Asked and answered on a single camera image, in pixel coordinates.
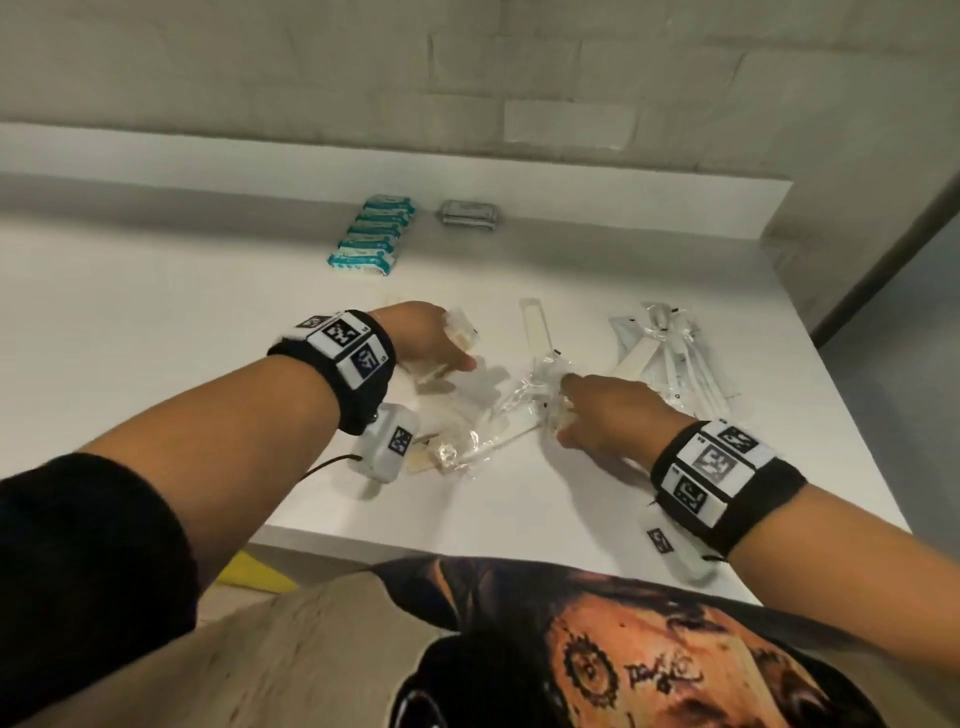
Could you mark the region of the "person's right hand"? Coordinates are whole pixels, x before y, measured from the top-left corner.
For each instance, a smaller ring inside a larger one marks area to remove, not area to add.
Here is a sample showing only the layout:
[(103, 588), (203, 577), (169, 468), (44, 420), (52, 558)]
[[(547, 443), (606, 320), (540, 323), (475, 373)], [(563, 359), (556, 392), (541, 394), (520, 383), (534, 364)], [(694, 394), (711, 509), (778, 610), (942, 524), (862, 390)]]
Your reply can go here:
[(601, 431), (601, 450), (584, 453), (630, 460), (646, 472), (682, 432), (698, 424), (641, 382), (570, 373), (560, 386), (575, 407), (574, 422)]

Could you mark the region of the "person's left hand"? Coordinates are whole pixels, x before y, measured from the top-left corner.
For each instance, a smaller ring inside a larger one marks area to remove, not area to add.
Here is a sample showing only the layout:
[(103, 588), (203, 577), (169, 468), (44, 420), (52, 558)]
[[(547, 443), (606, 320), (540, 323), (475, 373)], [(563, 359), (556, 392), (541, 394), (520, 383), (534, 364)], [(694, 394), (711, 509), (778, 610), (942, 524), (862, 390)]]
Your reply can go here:
[(408, 300), (387, 305), (368, 314), (387, 334), (397, 362), (419, 373), (433, 373), (435, 355), (442, 350), (460, 350), (445, 334), (447, 310), (432, 302)]

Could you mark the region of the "small clear plastic packet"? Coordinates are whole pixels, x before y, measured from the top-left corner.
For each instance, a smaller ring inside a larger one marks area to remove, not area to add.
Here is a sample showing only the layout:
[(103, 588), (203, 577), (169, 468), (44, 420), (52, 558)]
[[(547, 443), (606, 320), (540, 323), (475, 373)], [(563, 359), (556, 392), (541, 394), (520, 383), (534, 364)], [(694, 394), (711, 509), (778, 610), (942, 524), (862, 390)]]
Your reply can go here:
[(479, 341), (479, 332), (462, 308), (446, 310), (443, 314), (443, 331), (456, 347), (470, 354)]

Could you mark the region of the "clear plastic bag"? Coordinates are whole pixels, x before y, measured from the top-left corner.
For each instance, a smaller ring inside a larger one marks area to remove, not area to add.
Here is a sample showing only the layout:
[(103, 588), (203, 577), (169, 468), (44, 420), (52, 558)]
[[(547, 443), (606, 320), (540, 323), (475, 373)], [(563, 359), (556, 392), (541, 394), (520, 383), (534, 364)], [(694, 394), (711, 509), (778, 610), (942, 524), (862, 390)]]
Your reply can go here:
[(569, 374), (573, 374), (572, 363), (558, 355), (535, 363), (499, 405), (495, 420), (498, 435), (505, 440), (534, 430), (556, 435), (571, 425), (577, 418), (575, 407), (561, 386)]

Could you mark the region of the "person's left forearm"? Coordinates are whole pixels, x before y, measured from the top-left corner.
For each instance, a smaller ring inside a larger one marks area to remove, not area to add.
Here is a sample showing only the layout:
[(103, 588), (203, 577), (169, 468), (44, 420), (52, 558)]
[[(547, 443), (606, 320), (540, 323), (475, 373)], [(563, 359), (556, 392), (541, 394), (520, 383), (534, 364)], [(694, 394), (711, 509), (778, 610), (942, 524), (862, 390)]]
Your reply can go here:
[(150, 407), (79, 451), (126, 467), (162, 497), (204, 591), (323, 454), (339, 420), (317, 370), (269, 355)]

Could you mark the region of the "person's right forearm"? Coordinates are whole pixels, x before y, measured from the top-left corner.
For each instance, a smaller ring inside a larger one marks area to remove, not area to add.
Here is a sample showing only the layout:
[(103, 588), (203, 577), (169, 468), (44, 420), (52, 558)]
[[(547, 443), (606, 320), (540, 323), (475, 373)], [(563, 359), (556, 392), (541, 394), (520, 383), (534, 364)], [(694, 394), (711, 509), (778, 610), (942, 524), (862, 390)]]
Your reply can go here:
[(960, 676), (960, 563), (842, 498), (804, 486), (727, 562), (766, 607)]

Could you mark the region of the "clear bag with beige contents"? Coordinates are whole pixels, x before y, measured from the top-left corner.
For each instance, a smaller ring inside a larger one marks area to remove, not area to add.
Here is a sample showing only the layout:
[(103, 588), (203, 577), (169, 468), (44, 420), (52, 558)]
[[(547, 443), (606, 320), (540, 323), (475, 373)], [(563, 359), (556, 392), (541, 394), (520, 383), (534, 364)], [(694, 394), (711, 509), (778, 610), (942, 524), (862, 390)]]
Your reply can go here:
[(437, 433), (418, 437), (405, 457), (405, 475), (428, 471), (450, 474), (489, 459), (506, 445), (542, 424), (541, 407), (522, 404), (510, 410), (492, 409), (474, 422), (453, 421)]

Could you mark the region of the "clear packet with white strip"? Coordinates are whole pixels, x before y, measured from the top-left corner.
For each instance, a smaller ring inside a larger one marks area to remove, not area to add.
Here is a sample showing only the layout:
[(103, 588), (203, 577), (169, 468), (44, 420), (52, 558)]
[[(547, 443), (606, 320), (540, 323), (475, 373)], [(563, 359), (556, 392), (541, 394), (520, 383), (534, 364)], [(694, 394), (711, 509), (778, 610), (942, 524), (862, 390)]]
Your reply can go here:
[(535, 366), (560, 369), (566, 362), (553, 346), (543, 304), (539, 298), (522, 297), (519, 300), (527, 349)]

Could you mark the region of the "black wristband with marker tags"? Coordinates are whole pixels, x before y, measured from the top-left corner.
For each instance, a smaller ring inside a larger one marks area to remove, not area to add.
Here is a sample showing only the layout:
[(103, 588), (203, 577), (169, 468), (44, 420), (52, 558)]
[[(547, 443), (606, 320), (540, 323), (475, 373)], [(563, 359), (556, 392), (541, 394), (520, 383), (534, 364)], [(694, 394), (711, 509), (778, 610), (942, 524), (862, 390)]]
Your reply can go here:
[(651, 480), (665, 514), (722, 557), (809, 483), (769, 445), (723, 418), (680, 431), (655, 460)]
[(386, 330), (369, 313), (343, 310), (302, 321), (279, 337), (268, 356), (314, 369), (338, 403), (339, 431), (359, 436), (378, 417), (397, 356)]

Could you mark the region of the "pile of clear cutlery packets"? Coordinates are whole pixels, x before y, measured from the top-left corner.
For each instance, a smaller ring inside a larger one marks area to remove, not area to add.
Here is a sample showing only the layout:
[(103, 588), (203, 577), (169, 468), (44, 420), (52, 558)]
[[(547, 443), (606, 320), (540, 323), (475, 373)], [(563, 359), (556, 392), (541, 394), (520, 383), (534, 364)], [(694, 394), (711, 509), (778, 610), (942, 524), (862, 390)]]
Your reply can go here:
[(617, 358), (610, 375), (643, 383), (669, 407), (700, 420), (727, 419), (739, 393), (714, 362), (702, 329), (690, 312), (662, 301), (608, 323)]

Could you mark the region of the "grey wipes packet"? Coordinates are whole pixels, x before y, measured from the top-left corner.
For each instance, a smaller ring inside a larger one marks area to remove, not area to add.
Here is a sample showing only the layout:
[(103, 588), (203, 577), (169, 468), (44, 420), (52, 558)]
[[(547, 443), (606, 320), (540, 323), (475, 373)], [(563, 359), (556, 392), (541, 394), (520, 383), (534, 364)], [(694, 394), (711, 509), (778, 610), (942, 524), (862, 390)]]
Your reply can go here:
[(494, 204), (472, 200), (445, 200), (438, 210), (441, 224), (452, 227), (494, 231), (498, 217)]

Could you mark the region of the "yellow floor tape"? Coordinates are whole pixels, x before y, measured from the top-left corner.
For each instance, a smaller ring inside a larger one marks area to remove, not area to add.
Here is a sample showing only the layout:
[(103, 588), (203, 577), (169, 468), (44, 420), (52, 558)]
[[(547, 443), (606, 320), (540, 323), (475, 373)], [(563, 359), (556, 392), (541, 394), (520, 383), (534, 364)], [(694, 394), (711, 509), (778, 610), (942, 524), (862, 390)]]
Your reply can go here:
[(294, 592), (299, 588), (293, 579), (246, 551), (240, 551), (231, 558), (216, 577), (215, 583), (272, 595)]

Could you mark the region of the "black shirt sleeve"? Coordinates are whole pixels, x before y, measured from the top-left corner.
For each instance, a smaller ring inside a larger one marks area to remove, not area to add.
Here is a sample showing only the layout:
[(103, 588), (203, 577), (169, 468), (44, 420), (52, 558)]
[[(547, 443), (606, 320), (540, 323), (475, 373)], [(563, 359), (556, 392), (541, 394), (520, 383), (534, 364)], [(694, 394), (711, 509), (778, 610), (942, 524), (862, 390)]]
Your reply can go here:
[(131, 469), (71, 453), (0, 480), (0, 728), (192, 632), (186, 533)]

